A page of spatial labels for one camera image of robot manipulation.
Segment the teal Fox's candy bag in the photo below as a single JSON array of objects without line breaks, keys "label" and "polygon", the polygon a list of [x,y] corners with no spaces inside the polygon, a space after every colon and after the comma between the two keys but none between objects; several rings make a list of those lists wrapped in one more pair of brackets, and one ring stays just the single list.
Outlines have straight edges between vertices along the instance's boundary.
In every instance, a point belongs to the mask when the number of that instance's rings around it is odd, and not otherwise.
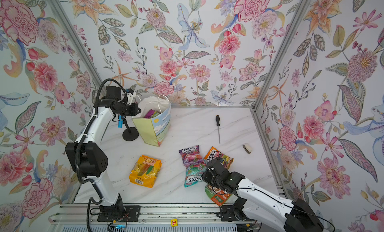
[{"label": "teal Fox's candy bag", "polygon": [[186,169],[186,178],[185,178],[185,184],[184,187],[190,187],[192,185],[195,185],[198,182],[203,181],[203,174],[206,171],[206,164],[201,163],[201,164],[194,164],[190,165]]}]

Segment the purple grape candy bag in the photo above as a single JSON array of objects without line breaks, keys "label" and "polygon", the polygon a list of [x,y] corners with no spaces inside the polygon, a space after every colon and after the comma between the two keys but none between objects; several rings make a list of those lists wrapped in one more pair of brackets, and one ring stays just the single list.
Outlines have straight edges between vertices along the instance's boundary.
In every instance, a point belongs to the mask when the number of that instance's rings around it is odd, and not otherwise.
[{"label": "purple grape candy bag", "polygon": [[144,119],[150,119],[151,116],[152,116],[152,114],[154,113],[154,111],[155,111],[155,110],[150,109],[150,110],[146,113],[146,115],[144,116]]}]

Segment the painted landscape paper bag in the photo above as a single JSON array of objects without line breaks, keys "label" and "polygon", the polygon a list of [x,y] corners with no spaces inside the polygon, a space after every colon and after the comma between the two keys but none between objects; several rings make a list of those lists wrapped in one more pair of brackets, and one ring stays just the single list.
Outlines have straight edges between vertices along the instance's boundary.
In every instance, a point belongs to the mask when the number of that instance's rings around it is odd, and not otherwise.
[{"label": "painted landscape paper bag", "polygon": [[[159,147],[171,126],[171,102],[161,94],[143,99],[139,102],[141,113],[132,117],[132,121],[145,144]],[[153,109],[160,113],[153,119],[144,119],[146,113]]]}]

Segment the green Fox's candy bag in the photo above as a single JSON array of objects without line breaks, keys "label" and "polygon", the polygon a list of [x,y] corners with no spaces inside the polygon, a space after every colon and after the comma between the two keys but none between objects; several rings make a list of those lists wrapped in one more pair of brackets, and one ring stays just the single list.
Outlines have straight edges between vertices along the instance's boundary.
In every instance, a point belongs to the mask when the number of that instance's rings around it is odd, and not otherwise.
[{"label": "green Fox's candy bag", "polygon": [[154,113],[151,116],[151,119],[157,117],[158,115],[160,115],[160,113],[158,113],[157,111],[154,111]]}]

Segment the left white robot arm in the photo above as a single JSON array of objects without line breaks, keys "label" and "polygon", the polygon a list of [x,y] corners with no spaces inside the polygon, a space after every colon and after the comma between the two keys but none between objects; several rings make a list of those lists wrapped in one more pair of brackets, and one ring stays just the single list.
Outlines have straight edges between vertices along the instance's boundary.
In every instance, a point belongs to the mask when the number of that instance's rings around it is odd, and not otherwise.
[{"label": "left white robot arm", "polygon": [[107,95],[94,104],[93,115],[80,137],[65,147],[66,155],[81,184],[91,183],[100,200],[97,202],[101,213],[107,218],[120,218],[125,214],[121,195],[114,189],[107,174],[108,157],[101,149],[105,132],[115,118],[119,118],[126,129],[123,139],[131,142],[139,137],[136,128],[126,120],[141,112],[134,101],[133,89],[122,91],[120,87],[108,86]]}]

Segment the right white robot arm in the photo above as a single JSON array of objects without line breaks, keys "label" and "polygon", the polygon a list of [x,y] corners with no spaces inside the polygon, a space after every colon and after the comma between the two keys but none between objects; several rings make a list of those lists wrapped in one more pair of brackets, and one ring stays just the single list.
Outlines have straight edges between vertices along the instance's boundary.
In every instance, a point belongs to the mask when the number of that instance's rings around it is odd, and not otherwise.
[{"label": "right white robot arm", "polygon": [[238,199],[234,212],[241,220],[254,220],[279,232],[322,232],[324,226],[309,204],[275,195],[237,172],[229,172],[219,159],[207,164],[203,180]]}]

